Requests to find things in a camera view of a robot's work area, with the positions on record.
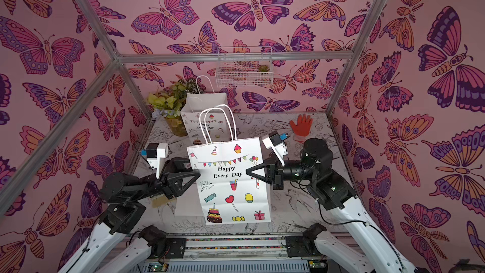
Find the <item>white paper gift bag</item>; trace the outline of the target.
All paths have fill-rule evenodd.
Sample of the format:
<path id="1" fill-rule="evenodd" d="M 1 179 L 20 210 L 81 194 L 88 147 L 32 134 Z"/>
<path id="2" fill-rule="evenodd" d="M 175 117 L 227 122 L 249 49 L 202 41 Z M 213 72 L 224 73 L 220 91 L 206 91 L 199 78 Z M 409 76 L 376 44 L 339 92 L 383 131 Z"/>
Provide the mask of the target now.
<path id="1" fill-rule="evenodd" d="M 200 217 L 203 215 L 198 193 L 186 192 L 177 198 L 175 216 Z"/>

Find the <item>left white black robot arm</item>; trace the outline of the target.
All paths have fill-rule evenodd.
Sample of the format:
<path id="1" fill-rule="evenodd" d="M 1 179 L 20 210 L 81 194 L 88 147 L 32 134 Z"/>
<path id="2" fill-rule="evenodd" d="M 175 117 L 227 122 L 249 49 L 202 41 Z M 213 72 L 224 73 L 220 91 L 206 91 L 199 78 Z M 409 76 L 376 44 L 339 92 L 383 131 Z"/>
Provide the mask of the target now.
<path id="1" fill-rule="evenodd" d="M 188 159 L 176 157 L 163 164 L 155 174 L 139 178 L 125 173 L 113 173 L 104 181 L 101 201 L 108 207 L 95 222 L 90 234 L 80 244 L 71 259 L 59 268 L 60 272 L 126 272 L 150 256 L 163 256 L 168 250 L 167 235 L 155 226 L 143 228 L 121 255 L 107 265 L 102 262 L 141 221 L 146 198 L 182 196 L 200 177 L 190 167 Z"/>

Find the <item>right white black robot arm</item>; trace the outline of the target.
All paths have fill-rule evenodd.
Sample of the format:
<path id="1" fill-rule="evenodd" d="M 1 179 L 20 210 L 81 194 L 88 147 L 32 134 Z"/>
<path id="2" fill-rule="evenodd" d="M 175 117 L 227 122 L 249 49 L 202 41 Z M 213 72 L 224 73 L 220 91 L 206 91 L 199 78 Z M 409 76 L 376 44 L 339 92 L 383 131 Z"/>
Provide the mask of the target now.
<path id="1" fill-rule="evenodd" d="M 364 210 L 353 186 L 333 168 L 333 152 L 323 139 L 304 142 L 298 160 L 285 160 L 285 137 L 273 132 L 263 137 L 274 155 L 246 174 L 272 187 L 285 182 L 307 181 L 306 189 L 327 211 L 329 220 L 314 223 L 303 233 L 302 247 L 315 248 L 347 272 L 425 272 L 407 260 Z"/>

